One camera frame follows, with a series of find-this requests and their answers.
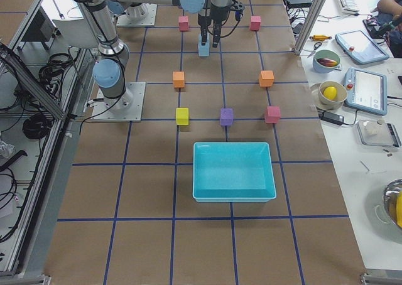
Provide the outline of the metal base plate cabled arm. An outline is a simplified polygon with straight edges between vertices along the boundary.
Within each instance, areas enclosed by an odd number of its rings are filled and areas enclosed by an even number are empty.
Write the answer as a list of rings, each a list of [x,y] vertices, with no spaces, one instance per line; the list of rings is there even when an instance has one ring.
[[[155,25],[157,5],[142,3],[138,6],[128,7],[117,17],[117,27],[144,28]]]

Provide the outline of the robot arm near cyan bin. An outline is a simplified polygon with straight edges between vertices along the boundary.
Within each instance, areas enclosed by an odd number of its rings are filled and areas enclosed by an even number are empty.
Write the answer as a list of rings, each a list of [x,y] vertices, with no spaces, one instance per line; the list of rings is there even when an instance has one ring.
[[[93,78],[103,93],[107,110],[117,113],[129,108],[134,96],[126,85],[125,67],[129,59],[128,46],[119,38],[109,11],[109,3],[124,8],[132,4],[165,4],[179,6],[198,14],[202,42],[207,41],[207,28],[213,27],[213,46],[220,42],[223,21],[228,17],[232,0],[74,0],[98,42],[101,60],[93,67]]]

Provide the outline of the black gripper cyan side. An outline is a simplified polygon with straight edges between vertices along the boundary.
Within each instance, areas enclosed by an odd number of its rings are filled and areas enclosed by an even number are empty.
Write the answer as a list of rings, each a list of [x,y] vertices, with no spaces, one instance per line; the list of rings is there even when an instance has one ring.
[[[198,25],[200,26],[201,42],[206,42],[209,35],[209,26],[211,18],[208,12],[202,11],[198,13]]]

